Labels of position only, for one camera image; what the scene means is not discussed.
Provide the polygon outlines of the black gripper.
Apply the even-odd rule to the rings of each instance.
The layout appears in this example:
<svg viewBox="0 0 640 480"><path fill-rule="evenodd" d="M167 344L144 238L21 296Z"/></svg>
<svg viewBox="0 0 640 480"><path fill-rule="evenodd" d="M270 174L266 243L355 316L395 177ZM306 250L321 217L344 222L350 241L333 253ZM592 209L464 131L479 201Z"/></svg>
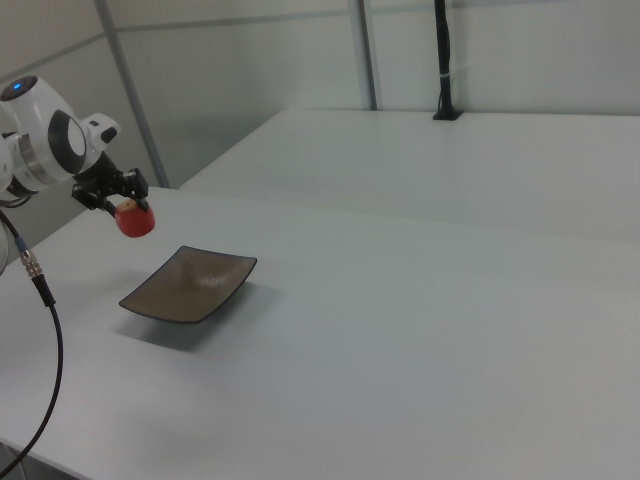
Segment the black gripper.
<svg viewBox="0 0 640 480"><path fill-rule="evenodd" d="M100 209L115 218L116 206L110 200L114 195L134 200L142 210L149 209L149 186L142 172L133 168L123 173L106 153L73 179L71 196L87 209Z"/></svg>

